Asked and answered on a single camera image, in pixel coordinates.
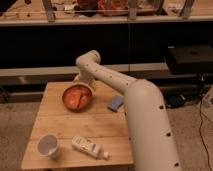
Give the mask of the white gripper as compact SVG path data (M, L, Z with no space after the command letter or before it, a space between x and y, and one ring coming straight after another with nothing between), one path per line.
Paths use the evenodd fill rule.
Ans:
M73 82L75 84L84 84L85 86L91 88L92 90L95 89L94 80L89 77L83 77L81 74L77 74L74 77Z

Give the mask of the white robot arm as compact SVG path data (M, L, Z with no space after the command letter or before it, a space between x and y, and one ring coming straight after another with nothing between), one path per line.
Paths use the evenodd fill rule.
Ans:
M135 171L183 171L160 89L146 79L102 66L100 61L96 50L79 56L79 79L91 83L96 78L124 95Z

